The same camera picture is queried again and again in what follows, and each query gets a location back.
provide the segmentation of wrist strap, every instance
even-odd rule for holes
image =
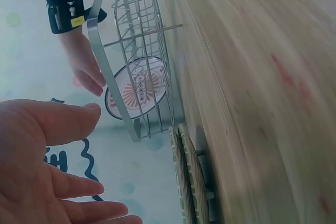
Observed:
[[[48,6],[51,31],[62,34],[75,29],[85,22],[83,0],[73,0]]]

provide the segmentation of hand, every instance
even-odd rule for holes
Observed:
[[[141,224],[117,202],[73,202],[104,191],[96,181],[66,174],[43,162],[46,145],[87,137],[100,117],[97,104],[84,107],[54,102],[0,103],[0,223]]]
[[[105,79],[93,55],[90,42],[78,27],[59,35],[70,66],[79,82],[91,93],[101,96]]]

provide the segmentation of floor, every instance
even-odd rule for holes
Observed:
[[[85,0],[86,7],[92,1]],[[78,84],[57,37],[50,32],[45,0],[0,3],[0,100],[96,102],[102,107],[97,128],[87,140],[47,148],[48,163],[104,184],[106,190],[99,197],[76,200],[121,201],[145,224],[182,223],[167,132],[133,143],[123,122],[105,110],[103,97],[95,97]],[[104,2],[108,14],[111,3]],[[115,39],[111,17],[102,30],[106,40]],[[110,50],[115,58],[120,54],[117,47]]]

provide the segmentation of wrist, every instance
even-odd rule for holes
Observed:
[[[57,36],[63,46],[71,46],[83,36],[82,26],[76,27],[66,33],[58,34]]]

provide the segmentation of wooden surface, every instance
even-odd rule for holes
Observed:
[[[226,224],[336,223],[336,32],[324,0],[162,0]]]

